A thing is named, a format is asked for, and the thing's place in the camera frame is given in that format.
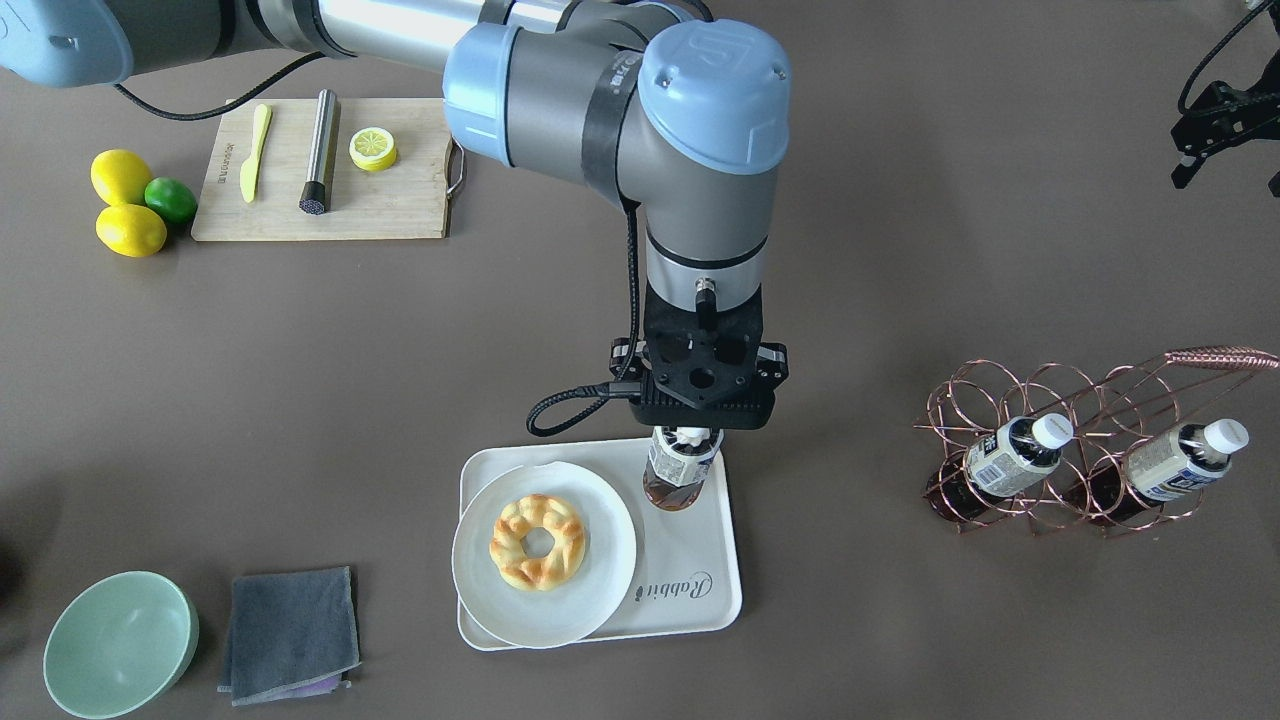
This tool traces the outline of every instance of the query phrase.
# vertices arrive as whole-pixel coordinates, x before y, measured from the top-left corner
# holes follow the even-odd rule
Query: wooden cutting board
[[[339,99],[339,120],[328,183],[329,210],[298,209],[311,156],[316,100],[262,100],[271,126],[253,202],[241,197],[239,170],[252,146],[253,109],[247,102],[221,118],[200,192],[191,236],[200,241],[412,240],[445,237],[449,227],[449,156],[453,149],[439,97]],[[366,173],[347,147],[356,131],[376,126],[396,138],[399,159]]]

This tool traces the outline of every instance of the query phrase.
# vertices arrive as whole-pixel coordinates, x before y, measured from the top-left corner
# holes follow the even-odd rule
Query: white tray
[[[458,515],[480,488],[521,465],[556,460],[605,479],[627,505],[636,527],[636,573],[617,611],[579,642],[703,633],[727,628],[742,609],[733,519],[717,455],[703,492],[690,507],[668,512],[644,496],[649,438],[481,450],[462,468]],[[458,633],[480,651],[515,650],[486,633],[458,602]]]

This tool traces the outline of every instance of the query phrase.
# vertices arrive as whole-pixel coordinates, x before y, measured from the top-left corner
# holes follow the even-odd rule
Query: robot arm
[[[457,141],[645,210],[643,350],[614,370],[650,425],[754,429],[787,377],[760,278],[791,69],[764,32],[600,0],[9,0],[0,64],[50,86],[264,47],[444,73]],[[620,366],[622,356],[643,356]]]
[[[1170,135],[1181,154],[1171,178],[1174,187],[1185,188],[1204,161],[1229,147],[1239,147],[1251,140],[1280,140],[1280,51],[1271,56],[1262,77],[1244,90],[1236,90],[1222,81],[1213,81],[1201,91],[1199,97],[1187,106],[1187,96],[1199,73],[1226,45],[1254,18],[1266,12],[1271,27],[1280,33],[1280,4],[1276,0],[1252,0],[1249,13],[1235,28],[1226,33],[1217,46],[1201,60],[1192,72],[1178,99],[1180,118]],[[1267,183],[1271,195],[1280,197],[1280,173]]]

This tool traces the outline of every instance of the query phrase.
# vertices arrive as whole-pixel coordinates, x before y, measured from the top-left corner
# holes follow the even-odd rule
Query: brown table surface
[[[93,155],[198,186],[216,120],[108,87],[0,77],[0,716],[61,717],[60,610],[113,573],[204,624],[145,717],[1270,717],[1280,707],[1280,377],[1215,413],[1253,445],[1185,523],[1124,541],[956,537],[911,429],[961,363],[1101,374],[1171,347],[1280,351],[1271,146],[1188,190],[1169,128],[1236,1],[764,3],[794,63],[765,273],[792,378],[724,456],[744,607],[726,630],[480,653],[449,546],[462,464],[538,398],[598,382],[626,332],[623,223],[591,192],[474,159],[445,241],[195,243],[115,256]],[[1203,81],[1252,85],[1260,22]],[[200,110],[294,55],[133,78]],[[439,77],[312,63],[269,97],[438,96]],[[611,406],[557,441],[639,437]],[[236,577],[349,564],[364,665],[338,694],[214,692]]]

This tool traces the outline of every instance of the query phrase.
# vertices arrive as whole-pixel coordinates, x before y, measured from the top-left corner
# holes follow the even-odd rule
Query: donut
[[[556,544],[545,557],[525,555],[522,541],[534,528]],[[586,553],[586,528],[573,506],[549,495],[529,495],[502,509],[493,524],[489,557],[507,584],[520,591],[550,591],[577,573]]]

